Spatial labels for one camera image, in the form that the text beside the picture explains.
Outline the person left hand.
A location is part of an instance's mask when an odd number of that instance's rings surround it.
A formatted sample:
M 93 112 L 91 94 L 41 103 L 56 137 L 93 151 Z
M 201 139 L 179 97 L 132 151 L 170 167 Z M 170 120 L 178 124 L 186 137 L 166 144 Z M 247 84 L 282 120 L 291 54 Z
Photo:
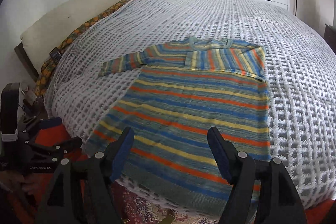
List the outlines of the person left hand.
M 1 188 L 9 192 L 27 193 L 29 195 L 43 194 L 51 178 L 50 174 L 28 174 L 11 171 L 1 172 Z

